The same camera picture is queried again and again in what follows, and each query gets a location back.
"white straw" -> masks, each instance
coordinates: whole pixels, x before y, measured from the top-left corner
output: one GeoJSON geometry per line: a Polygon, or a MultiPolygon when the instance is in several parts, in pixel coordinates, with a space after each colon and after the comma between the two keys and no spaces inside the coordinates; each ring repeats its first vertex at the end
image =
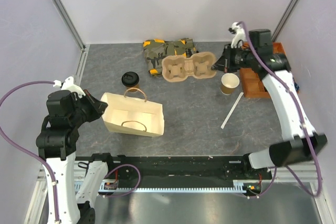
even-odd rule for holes
{"type": "Polygon", "coordinates": [[[242,98],[243,94],[244,94],[243,92],[239,94],[239,96],[238,96],[236,102],[233,104],[233,106],[232,106],[232,108],[231,108],[229,114],[227,115],[226,119],[224,120],[223,124],[221,125],[221,128],[222,128],[222,129],[224,129],[225,124],[227,123],[227,121],[229,121],[229,118],[230,118],[232,112],[235,110],[235,108],[236,108],[236,106],[237,106],[239,100],[242,98]]]}

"cream paper bag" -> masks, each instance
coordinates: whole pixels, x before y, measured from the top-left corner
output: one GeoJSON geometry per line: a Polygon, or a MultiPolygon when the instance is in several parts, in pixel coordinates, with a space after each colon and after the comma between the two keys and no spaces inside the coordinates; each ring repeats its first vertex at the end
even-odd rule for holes
{"type": "Polygon", "coordinates": [[[102,102],[109,106],[102,115],[105,126],[110,132],[133,134],[140,136],[162,136],[164,119],[162,104],[150,102],[146,94],[140,90],[145,99],[127,97],[124,95],[104,93],[102,102]]]}

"folded camouflage shorts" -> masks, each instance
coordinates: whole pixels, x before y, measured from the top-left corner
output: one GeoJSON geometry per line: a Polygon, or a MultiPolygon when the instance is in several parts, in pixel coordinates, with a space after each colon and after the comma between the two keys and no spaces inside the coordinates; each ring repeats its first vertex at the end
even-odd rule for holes
{"type": "Polygon", "coordinates": [[[192,39],[183,38],[176,41],[149,39],[143,43],[143,52],[152,76],[162,74],[162,60],[170,55],[184,55],[186,58],[196,53],[192,39]]]}

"wall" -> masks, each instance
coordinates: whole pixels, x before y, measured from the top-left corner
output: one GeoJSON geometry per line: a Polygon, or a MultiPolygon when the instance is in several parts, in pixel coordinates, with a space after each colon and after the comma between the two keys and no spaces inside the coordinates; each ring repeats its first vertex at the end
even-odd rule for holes
{"type": "Polygon", "coordinates": [[[328,146],[319,155],[324,185],[336,206],[336,1],[300,0],[280,34],[309,119],[324,131],[328,146]]]}
{"type": "MultiPolygon", "coordinates": [[[[76,72],[80,50],[51,0],[0,0],[0,97],[28,81],[65,79],[76,72]]],[[[37,153],[35,139],[47,114],[51,85],[17,91],[0,109],[0,125],[37,153]]],[[[0,137],[1,223],[23,223],[40,164],[0,137]]]]}
{"type": "Polygon", "coordinates": [[[274,29],[290,0],[62,0],[87,44],[192,37],[231,40],[228,27],[274,29]]]}

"orange wooden tray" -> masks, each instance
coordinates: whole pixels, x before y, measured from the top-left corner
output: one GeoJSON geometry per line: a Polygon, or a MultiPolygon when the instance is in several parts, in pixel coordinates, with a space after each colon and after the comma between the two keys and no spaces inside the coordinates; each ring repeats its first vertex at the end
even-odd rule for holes
{"type": "MultiPolygon", "coordinates": [[[[273,42],[273,53],[283,53],[285,51],[280,42],[273,42]]],[[[247,98],[270,98],[269,93],[265,90],[262,81],[257,73],[254,73],[251,68],[241,68],[239,71],[240,80],[242,82],[244,96],[247,98]]]]}

